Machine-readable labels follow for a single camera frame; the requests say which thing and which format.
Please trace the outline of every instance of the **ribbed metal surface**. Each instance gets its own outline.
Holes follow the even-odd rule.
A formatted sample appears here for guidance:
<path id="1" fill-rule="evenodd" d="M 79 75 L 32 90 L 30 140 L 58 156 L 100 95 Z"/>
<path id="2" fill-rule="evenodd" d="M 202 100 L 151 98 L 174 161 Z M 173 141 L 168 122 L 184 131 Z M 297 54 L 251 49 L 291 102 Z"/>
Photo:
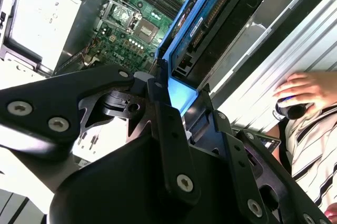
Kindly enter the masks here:
<path id="1" fill-rule="evenodd" d="M 268 131 L 278 121 L 271 96 L 294 72 L 337 70 L 337 0 L 323 0 L 219 107 L 240 127 Z"/>

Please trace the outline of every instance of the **silver screw head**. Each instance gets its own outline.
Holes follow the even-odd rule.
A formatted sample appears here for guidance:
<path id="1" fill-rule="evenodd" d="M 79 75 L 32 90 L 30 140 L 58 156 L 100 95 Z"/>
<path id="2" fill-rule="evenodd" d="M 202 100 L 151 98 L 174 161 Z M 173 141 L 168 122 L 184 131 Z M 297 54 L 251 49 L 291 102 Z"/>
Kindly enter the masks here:
<path id="1" fill-rule="evenodd" d="M 177 176 L 177 184 L 179 188 L 185 192 L 191 192 L 193 190 L 192 180 L 184 174 L 180 174 Z"/>
<path id="2" fill-rule="evenodd" d="M 54 117 L 48 121 L 48 126 L 55 132 L 64 132 L 69 128 L 69 122 L 61 117 Z"/>
<path id="3" fill-rule="evenodd" d="M 126 72 L 124 72 L 124 71 L 120 71 L 120 75 L 122 77 L 128 77 L 128 74 Z"/>
<path id="4" fill-rule="evenodd" d="M 223 114 L 222 112 L 219 112 L 219 117 L 220 117 L 221 119 L 223 119 L 223 120 L 225 120 L 225 119 L 226 119 L 226 116 L 225 116 L 225 114 Z"/>
<path id="5" fill-rule="evenodd" d="M 249 210 L 251 210 L 251 212 L 255 214 L 255 216 L 257 216 L 258 218 L 262 217 L 262 209 L 255 200 L 249 199 L 247 201 L 247 204 L 248 204 Z"/>
<path id="6" fill-rule="evenodd" d="M 33 111 L 33 107 L 24 101 L 14 101 L 7 106 L 7 110 L 16 116 L 26 116 Z"/>
<path id="7" fill-rule="evenodd" d="M 247 136 L 248 136 L 249 139 L 254 140 L 254 135 L 252 135 L 251 133 L 248 132 Z"/>
<path id="8" fill-rule="evenodd" d="M 309 215 L 307 215 L 306 213 L 303 214 L 303 217 L 304 217 L 306 223 L 315 224 L 314 220 Z"/>

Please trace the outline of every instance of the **hand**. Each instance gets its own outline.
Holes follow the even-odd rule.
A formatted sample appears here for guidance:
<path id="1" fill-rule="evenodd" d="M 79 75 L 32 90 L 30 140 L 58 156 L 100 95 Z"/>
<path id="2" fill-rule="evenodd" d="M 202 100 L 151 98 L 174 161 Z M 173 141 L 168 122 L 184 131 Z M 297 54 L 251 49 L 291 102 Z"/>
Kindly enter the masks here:
<path id="1" fill-rule="evenodd" d="M 324 214 L 332 224 L 337 224 L 337 203 L 329 205 Z"/>
<path id="2" fill-rule="evenodd" d="M 280 102 L 279 107 L 313 103 L 306 114 L 314 115 L 337 102 L 337 72 L 292 74 L 274 94 L 277 99 L 288 96 L 294 97 Z"/>

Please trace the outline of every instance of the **striped shirt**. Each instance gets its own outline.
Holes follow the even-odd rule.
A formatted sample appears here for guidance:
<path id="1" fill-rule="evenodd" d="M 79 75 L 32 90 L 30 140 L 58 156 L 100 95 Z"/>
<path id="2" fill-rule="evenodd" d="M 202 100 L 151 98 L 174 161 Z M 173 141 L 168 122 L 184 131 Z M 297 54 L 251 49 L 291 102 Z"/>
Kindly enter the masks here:
<path id="1" fill-rule="evenodd" d="M 337 105 L 289 121 L 285 136 L 292 177 L 325 212 L 337 202 Z"/>

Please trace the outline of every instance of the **person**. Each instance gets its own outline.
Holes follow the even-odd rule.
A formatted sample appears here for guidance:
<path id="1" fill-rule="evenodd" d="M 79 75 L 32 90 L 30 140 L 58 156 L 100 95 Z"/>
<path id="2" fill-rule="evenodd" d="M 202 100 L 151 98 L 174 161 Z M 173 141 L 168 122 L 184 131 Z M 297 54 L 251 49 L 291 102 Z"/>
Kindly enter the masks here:
<path id="1" fill-rule="evenodd" d="M 337 223 L 337 72 L 292 74 L 274 92 L 275 100 L 289 96 L 294 97 L 279 106 L 308 104 L 305 116 L 290 120 L 283 131 L 276 126 L 268 134 L 285 135 L 282 144 L 292 157 L 293 179 Z M 279 149 L 273 155 L 282 161 Z"/>

